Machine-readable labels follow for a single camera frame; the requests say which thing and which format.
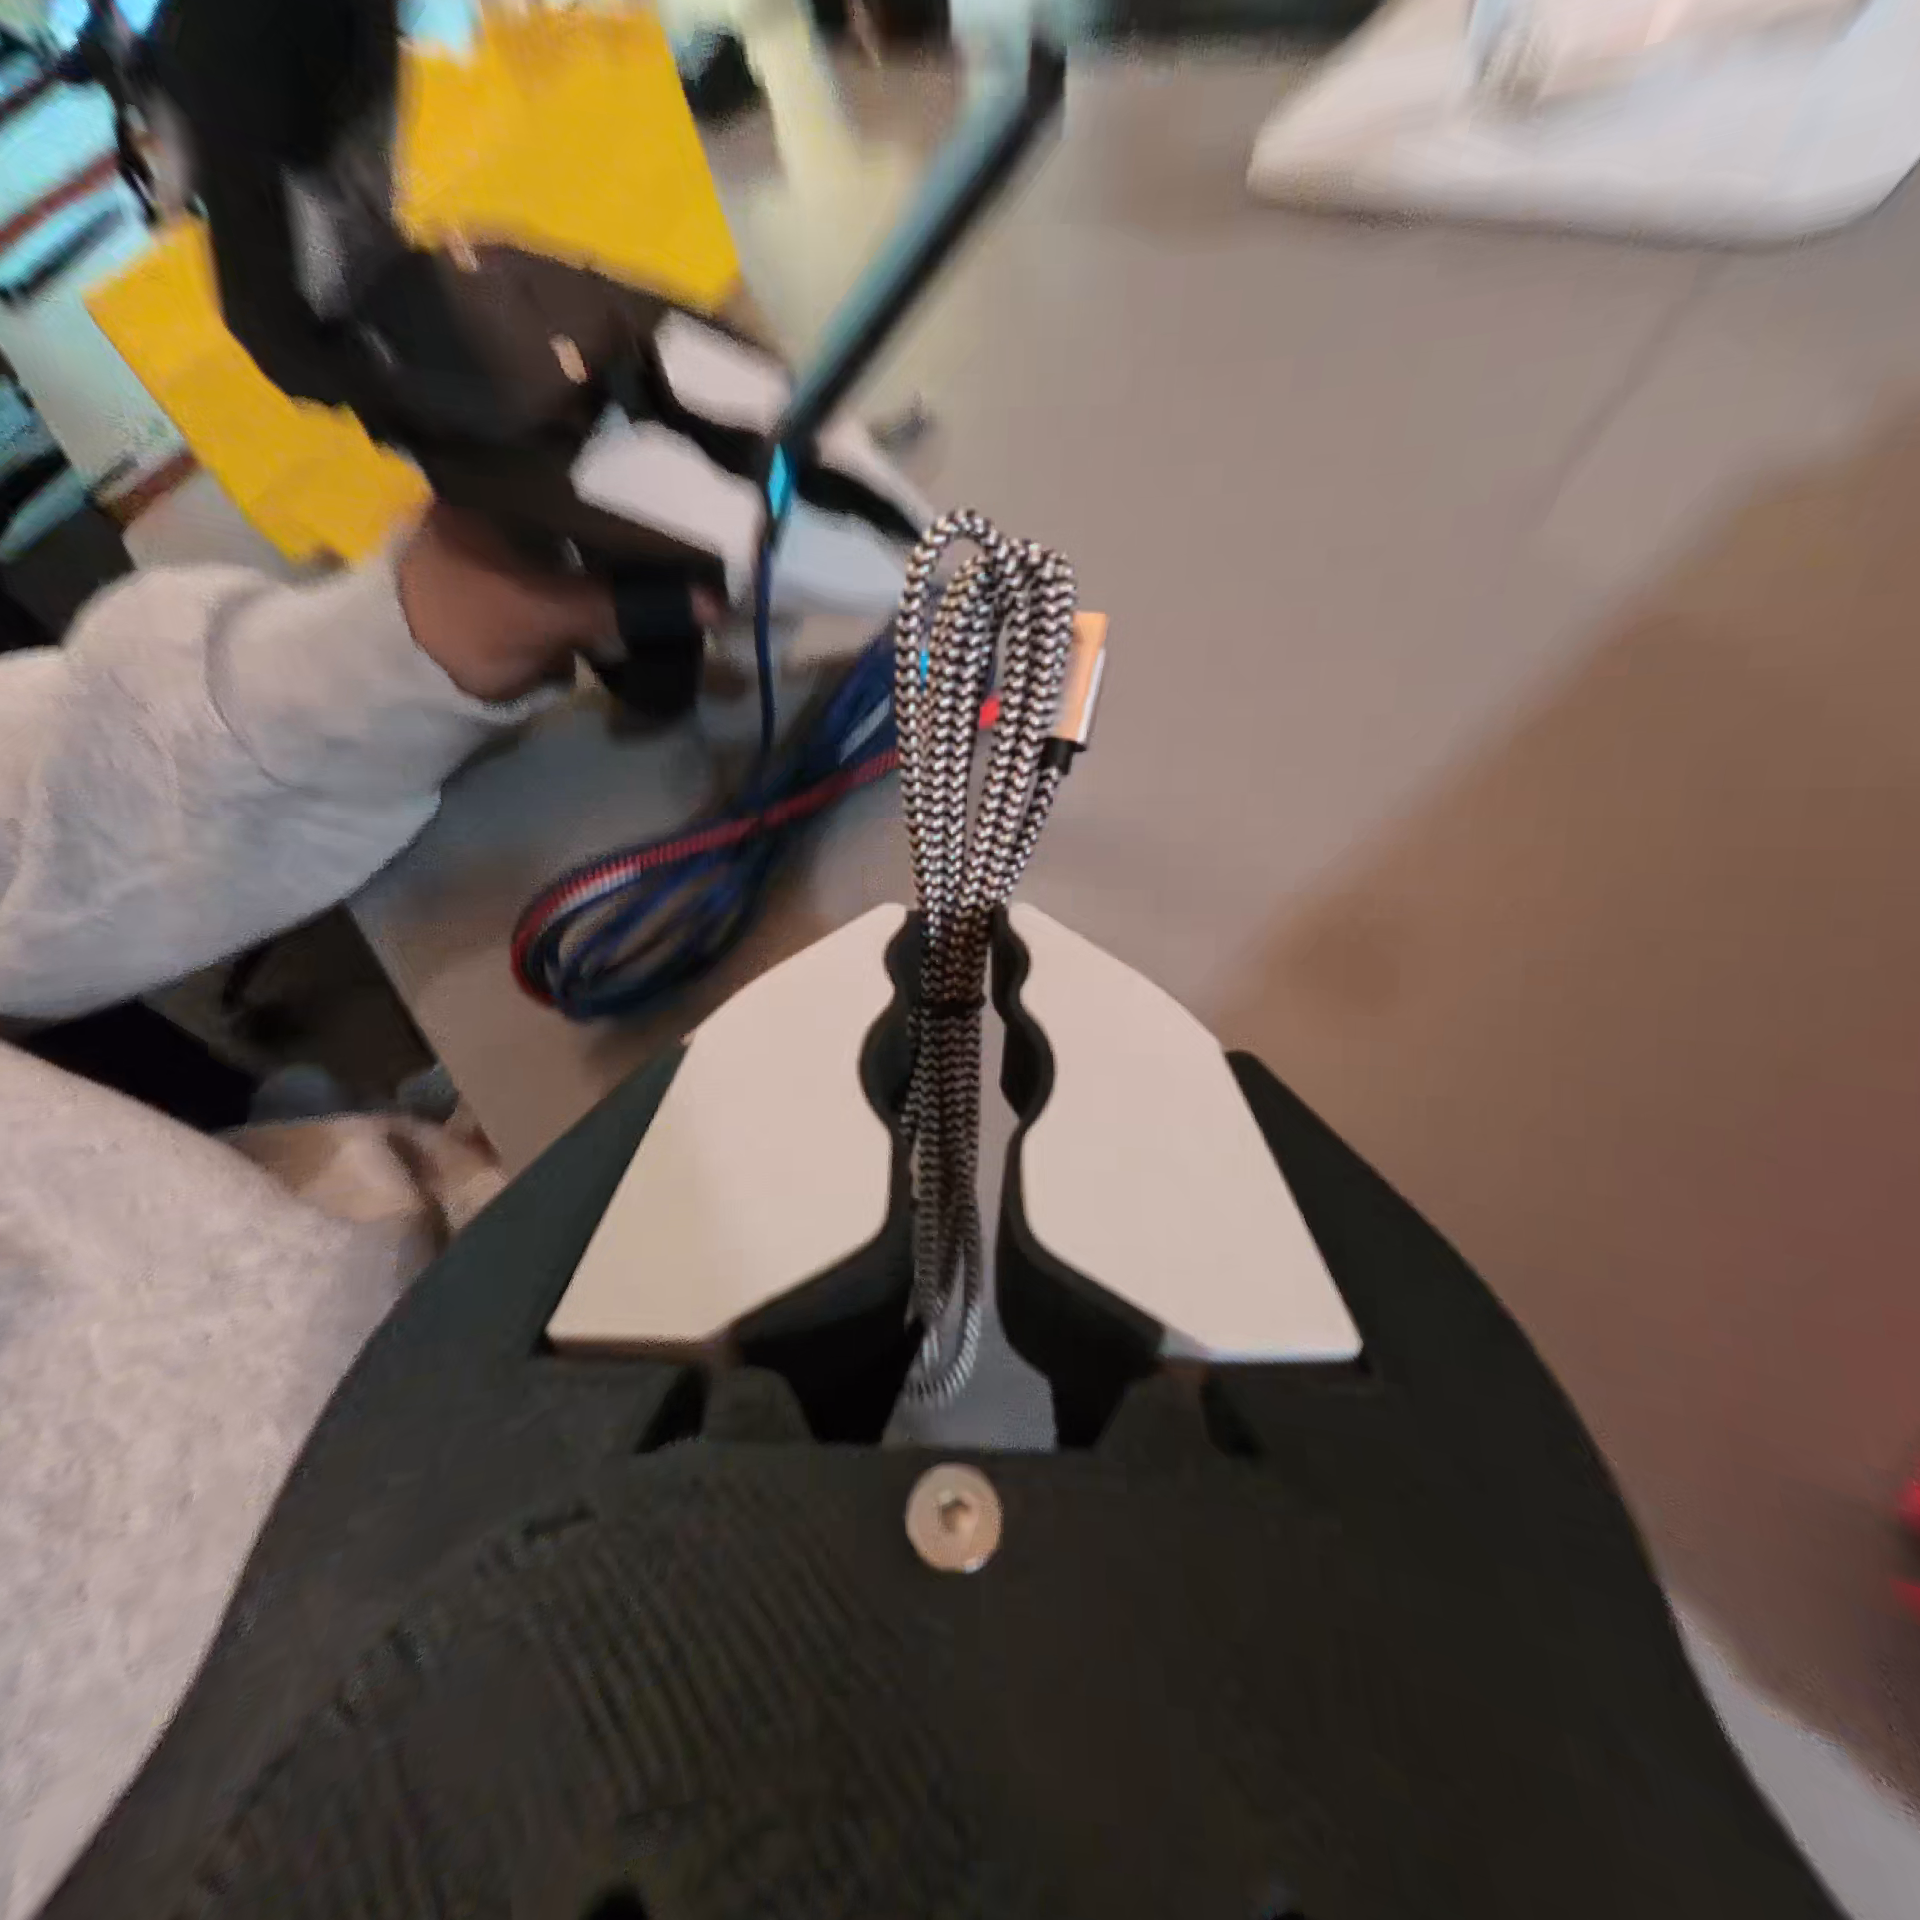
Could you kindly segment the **yellow plastic bin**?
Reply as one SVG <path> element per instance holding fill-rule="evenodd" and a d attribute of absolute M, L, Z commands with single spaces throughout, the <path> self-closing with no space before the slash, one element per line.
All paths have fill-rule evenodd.
<path fill-rule="evenodd" d="M 400 208 L 416 238 L 504 241 L 721 313 L 741 256 L 647 5 L 501 16 L 467 53 L 402 61 Z M 364 560 L 426 481 L 343 413 L 282 397 L 220 318 L 181 220 L 88 295 L 89 318 L 194 463 L 289 563 Z"/>

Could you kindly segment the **person's left hand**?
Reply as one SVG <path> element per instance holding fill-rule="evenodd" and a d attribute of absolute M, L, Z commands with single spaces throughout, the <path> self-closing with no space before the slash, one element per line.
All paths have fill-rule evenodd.
<path fill-rule="evenodd" d="M 486 703 L 513 703 L 573 675 L 578 656 L 610 653 L 605 583 L 549 572 L 484 518 L 441 499 L 402 541 L 396 598 L 419 649 Z"/>

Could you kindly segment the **person's left forearm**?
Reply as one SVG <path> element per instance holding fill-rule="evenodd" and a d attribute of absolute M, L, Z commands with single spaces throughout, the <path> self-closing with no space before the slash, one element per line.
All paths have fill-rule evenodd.
<path fill-rule="evenodd" d="M 2 661 L 6 1019 L 113 1007 L 347 900 L 557 700 L 465 693 L 393 554 L 316 583 L 127 574 Z"/>

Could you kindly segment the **white laptop stand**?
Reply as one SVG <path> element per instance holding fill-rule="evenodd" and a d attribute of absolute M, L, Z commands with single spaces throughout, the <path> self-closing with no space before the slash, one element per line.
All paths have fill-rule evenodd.
<path fill-rule="evenodd" d="M 1382 5 L 1255 137 L 1265 205 L 1762 249 L 1917 159 L 1917 5 Z"/>

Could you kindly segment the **grey desk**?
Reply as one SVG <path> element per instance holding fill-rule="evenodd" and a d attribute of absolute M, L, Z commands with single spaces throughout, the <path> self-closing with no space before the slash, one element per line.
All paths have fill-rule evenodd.
<path fill-rule="evenodd" d="M 877 379 L 1116 619 L 1024 897 L 1455 1239 L 1915 1808 L 1915 194 L 1762 254 L 1283 214 L 1295 74 L 1082 53 Z"/>

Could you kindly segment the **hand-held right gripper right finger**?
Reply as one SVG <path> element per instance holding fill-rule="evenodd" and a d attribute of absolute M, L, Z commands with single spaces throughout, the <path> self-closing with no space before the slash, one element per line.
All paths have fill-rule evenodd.
<path fill-rule="evenodd" d="M 1020 1252 L 1147 1325 L 1150 1352 L 1353 1362 L 1364 1341 L 1229 1051 L 1037 905 L 996 953 Z"/>

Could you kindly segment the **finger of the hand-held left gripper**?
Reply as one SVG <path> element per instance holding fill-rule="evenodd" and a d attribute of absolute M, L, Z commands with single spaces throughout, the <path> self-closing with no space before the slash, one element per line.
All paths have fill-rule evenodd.
<path fill-rule="evenodd" d="M 662 422 L 604 417 L 574 458 L 574 493 L 640 530 L 716 563 L 729 589 L 756 589 L 765 495 Z"/>
<path fill-rule="evenodd" d="M 653 327 L 653 429 L 694 445 L 766 445 L 789 409 L 786 366 L 698 315 Z"/>

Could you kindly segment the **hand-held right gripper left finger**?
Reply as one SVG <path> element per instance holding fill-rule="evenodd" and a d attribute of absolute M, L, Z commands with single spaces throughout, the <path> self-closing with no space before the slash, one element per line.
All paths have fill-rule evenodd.
<path fill-rule="evenodd" d="M 723 1341 L 877 1239 L 895 1143 L 860 1065 L 906 921 L 875 905 L 693 1030 L 549 1341 Z"/>

